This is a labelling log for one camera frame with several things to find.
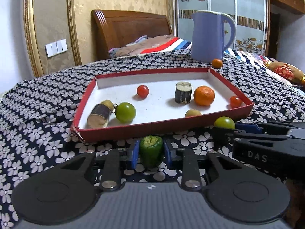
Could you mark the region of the olive-brown longan fruit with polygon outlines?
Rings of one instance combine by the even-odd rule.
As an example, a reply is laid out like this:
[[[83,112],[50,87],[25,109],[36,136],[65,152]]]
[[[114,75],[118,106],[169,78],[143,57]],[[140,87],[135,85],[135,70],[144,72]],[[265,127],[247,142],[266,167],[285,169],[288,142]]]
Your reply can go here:
[[[103,104],[103,105],[105,105],[106,107],[108,107],[109,110],[111,111],[111,113],[113,113],[113,111],[114,111],[114,104],[113,104],[112,101],[110,101],[110,100],[104,100],[104,101],[101,102],[101,104]]]

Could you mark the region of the red shallow tray box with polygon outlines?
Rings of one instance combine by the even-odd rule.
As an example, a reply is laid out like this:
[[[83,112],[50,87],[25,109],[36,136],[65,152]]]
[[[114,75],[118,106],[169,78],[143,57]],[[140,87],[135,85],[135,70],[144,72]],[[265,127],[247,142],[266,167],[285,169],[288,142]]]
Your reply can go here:
[[[175,102],[175,88],[180,81],[189,82],[195,90],[208,86],[215,93],[210,106],[197,106]],[[146,85],[149,94],[145,99],[137,95],[136,89]],[[242,100],[239,108],[231,108],[230,98],[238,96]],[[130,123],[119,122],[115,115],[110,116],[105,128],[91,129],[87,118],[95,105],[103,100],[114,104],[129,102],[136,109],[136,117]],[[215,70],[202,68],[147,69],[95,76],[87,86],[75,112],[71,129],[85,142],[138,138],[150,134],[184,131],[210,126],[214,121],[227,116],[233,120],[246,118],[254,103],[229,80]],[[189,109],[202,113],[200,116],[185,117]]]

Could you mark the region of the dark sugarcane piece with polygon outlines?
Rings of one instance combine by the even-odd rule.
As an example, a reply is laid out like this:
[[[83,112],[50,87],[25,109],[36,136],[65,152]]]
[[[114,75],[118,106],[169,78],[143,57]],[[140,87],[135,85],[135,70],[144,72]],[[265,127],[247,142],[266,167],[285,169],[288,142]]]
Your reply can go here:
[[[111,110],[104,104],[97,104],[87,118],[87,124],[92,129],[104,128],[108,125]]]
[[[189,82],[178,82],[175,89],[175,102],[188,104],[191,101],[192,85]]]

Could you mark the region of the wooden bed headboard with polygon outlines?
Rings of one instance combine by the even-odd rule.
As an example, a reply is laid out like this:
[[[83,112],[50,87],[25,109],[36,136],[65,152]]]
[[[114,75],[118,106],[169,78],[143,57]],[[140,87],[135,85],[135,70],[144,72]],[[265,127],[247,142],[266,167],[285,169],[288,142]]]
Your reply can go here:
[[[141,36],[172,34],[166,15],[94,9],[91,11],[91,16],[97,60],[108,59],[110,49],[123,47]]]

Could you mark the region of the gold picture frame moulding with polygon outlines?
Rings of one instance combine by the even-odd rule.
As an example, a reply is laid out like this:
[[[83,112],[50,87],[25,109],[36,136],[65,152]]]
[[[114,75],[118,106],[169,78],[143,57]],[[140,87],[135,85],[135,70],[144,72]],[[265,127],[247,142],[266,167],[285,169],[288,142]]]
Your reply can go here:
[[[73,0],[23,0],[23,23],[35,77],[81,65]],[[47,58],[45,45],[61,39],[68,51]]]

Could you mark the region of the orange mandarin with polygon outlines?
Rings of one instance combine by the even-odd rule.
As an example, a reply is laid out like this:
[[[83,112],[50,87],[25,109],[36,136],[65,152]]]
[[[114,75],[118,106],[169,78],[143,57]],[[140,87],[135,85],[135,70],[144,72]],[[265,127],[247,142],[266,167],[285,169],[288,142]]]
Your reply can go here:
[[[199,106],[210,106],[215,98],[214,90],[208,86],[199,86],[195,89],[194,102]]]

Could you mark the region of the red gold embroidered pillow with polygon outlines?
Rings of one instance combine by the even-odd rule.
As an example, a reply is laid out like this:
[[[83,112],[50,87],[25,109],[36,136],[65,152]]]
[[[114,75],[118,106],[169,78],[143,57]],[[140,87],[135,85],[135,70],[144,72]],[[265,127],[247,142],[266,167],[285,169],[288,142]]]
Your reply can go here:
[[[270,69],[279,76],[295,84],[301,84],[304,86],[304,72],[297,67],[279,61],[263,61],[266,68]]]

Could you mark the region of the white wall switch panel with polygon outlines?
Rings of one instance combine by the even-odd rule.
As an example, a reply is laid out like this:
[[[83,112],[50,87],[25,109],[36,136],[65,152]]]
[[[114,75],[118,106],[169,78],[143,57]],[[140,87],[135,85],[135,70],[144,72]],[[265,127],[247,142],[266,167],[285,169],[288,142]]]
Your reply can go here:
[[[68,51],[66,39],[61,39],[56,42],[51,42],[45,45],[47,58],[51,58],[58,54]]]

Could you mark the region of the green pepper piece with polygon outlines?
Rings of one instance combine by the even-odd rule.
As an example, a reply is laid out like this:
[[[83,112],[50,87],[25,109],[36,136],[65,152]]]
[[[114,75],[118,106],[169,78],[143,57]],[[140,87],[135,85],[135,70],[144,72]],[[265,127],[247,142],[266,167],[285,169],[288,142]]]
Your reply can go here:
[[[153,135],[142,138],[139,144],[139,154],[145,168],[156,168],[163,158],[163,139]]]

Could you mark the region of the small orange behind tray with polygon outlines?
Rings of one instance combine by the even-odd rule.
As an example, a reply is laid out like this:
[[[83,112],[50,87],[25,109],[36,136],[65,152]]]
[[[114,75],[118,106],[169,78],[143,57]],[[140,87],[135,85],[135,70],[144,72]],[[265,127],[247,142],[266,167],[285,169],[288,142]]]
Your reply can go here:
[[[215,58],[212,60],[211,64],[213,68],[220,69],[223,66],[223,61],[221,59]]]

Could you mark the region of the large green tomato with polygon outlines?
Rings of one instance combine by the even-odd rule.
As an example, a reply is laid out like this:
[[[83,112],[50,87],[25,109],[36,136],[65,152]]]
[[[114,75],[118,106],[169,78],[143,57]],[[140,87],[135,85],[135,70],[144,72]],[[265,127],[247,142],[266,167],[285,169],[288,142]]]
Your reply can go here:
[[[218,128],[224,128],[224,129],[235,129],[235,122],[227,117],[227,116],[222,116],[219,117],[215,120],[214,122],[214,127],[218,127]]]

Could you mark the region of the striped folded blanket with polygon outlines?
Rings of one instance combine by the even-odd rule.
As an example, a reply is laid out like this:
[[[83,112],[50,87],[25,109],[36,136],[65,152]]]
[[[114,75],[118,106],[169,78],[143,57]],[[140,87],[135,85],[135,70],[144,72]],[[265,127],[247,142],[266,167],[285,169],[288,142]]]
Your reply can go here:
[[[155,52],[169,52],[174,50],[191,49],[192,43],[174,35],[162,35],[156,37],[141,36],[135,42],[120,48],[112,48],[108,51],[110,58],[135,56]]]

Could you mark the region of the green tomato with stem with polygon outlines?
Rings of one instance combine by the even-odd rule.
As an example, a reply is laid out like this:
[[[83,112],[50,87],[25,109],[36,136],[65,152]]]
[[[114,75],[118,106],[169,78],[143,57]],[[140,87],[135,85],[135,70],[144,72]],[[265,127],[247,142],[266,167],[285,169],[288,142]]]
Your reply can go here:
[[[129,102],[114,104],[115,117],[119,122],[130,123],[136,117],[136,109]]]

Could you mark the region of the floral black white tablecloth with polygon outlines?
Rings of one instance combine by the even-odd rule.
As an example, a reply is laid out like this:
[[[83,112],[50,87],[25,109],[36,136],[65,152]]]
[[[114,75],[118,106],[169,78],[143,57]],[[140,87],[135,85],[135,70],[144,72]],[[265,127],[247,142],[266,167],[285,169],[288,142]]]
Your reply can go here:
[[[83,93],[96,75],[205,66],[191,59],[189,50],[176,50],[99,61],[17,84],[1,101],[1,228],[17,224],[11,195],[22,181],[88,150],[103,156],[134,143],[135,138],[86,143],[71,130]],[[244,123],[304,121],[304,93],[262,68],[226,55],[219,73],[254,102]]]

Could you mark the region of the yellow-brown longan fruit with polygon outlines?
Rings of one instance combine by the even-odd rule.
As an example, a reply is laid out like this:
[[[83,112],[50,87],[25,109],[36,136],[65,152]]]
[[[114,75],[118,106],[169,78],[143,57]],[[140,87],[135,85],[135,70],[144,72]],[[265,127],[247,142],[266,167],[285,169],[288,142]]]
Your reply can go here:
[[[200,116],[202,115],[202,113],[198,110],[195,109],[189,109],[186,114],[185,117],[193,117],[193,116]]]

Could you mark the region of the small red cherry tomato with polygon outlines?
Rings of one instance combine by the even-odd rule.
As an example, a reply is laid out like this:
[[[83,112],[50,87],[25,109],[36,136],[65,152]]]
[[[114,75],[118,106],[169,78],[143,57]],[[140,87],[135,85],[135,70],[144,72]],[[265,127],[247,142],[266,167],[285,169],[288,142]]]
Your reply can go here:
[[[242,105],[242,100],[238,96],[232,96],[230,98],[231,108],[239,108]]]

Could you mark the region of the blue plastic pitcher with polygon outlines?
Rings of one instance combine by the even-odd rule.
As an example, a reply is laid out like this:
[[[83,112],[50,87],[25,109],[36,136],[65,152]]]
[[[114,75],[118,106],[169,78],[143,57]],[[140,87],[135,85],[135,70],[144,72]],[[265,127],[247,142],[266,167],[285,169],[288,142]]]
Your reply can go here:
[[[191,58],[201,62],[222,59],[224,52],[236,36],[236,24],[231,16],[222,12],[198,10],[192,14],[194,29],[192,34]],[[224,24],[231,27],[228,43],[224,42]]]

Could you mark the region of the glass sliding wardrobe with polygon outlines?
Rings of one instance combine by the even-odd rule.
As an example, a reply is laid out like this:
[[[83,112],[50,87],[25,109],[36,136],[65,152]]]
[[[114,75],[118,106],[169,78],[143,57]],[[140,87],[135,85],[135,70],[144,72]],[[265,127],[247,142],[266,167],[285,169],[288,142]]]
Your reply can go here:
[[[173,30],[191,40],[192,14],[209,10],[228,14],[236,24],[233,50],[264,55],[269,36],[269,0],[173,0]]]

